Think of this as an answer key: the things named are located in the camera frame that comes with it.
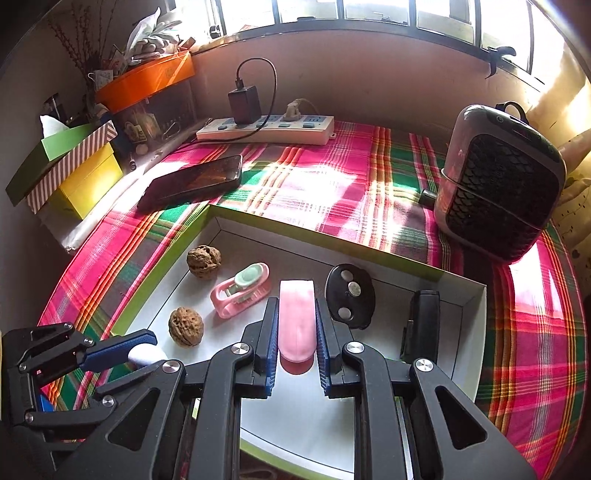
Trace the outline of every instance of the pink clip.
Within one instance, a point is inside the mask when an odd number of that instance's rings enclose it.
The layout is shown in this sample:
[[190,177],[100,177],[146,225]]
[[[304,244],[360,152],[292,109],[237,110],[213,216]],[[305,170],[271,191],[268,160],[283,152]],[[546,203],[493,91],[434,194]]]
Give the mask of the pink clip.
[[[252,270],[258,270],[258,278],[252,285],[245,287],[244,277],[247,277]],[[270,291],[269,267],[264,263],[257,263],[238,272],[235,277],[216,285],[210,298],[217,314],[223,319],[228,319],[262,300],[269,295]]]
[[306,373],[316,352],[316,297],[311,280],[282,281],[277,343],[281,366],[292,375]]

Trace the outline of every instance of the black power adapter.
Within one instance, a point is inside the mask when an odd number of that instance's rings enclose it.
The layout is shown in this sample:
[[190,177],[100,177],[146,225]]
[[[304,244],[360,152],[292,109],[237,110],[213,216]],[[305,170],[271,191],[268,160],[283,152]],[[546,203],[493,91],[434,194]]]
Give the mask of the black power adapter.
[[232,116],[237,125],[250,125],[262,115],[256,86],[245,87],[242,79],[236,80],[236,90],[228,93]]

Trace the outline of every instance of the black heater grille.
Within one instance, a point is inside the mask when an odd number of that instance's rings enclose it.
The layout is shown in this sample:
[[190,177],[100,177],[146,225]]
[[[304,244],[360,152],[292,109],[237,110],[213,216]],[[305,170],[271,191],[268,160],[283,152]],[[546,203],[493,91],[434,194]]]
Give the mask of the black heater grille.
[[467,191],[456,190],[447,213],[448,227],[509,262],[531,246],[539,231],[530,225],[545,227],[560,194],[560,183],[550,170],[486,134],[470,144],[459,183]]

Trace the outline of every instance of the walnut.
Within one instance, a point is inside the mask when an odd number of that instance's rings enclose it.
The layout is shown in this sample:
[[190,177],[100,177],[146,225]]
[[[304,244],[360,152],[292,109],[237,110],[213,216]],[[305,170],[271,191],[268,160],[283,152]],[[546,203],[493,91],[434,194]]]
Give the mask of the walnut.
[[189,270],[197,278],[211,277],[221,264],[222,254],[209,245],[199,245],[187,254]]
[[179,307],[170,314],[168,332],[182,347],[198,345],[203,338],[203,320],[195,310]]

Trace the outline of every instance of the plaid tablecloth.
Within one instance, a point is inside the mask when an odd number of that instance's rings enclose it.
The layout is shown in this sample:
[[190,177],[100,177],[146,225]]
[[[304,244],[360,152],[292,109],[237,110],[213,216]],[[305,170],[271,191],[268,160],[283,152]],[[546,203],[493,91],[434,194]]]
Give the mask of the plaid tablecloth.
[[[464,275],[488,286],[485,357],[476,403],[547,478],[569,452],[587,386],[586,331],[576,280],[549,226],[510,267],[440,234],[417,203],[437,190],[444,157],[427,138],[337,123],[325,147],[221,145],[169,156],[160,174],[242,153],[243,185],[215,203],[328,233]],[[73,322],[94,339],[109,336],[146,274],[191,222],[195,205],[149,216],[134,209],[142,188],[115,205],[80,249],[40,324]],[[76,371],[48,389],[58,408],[81,408],[101,375]]]

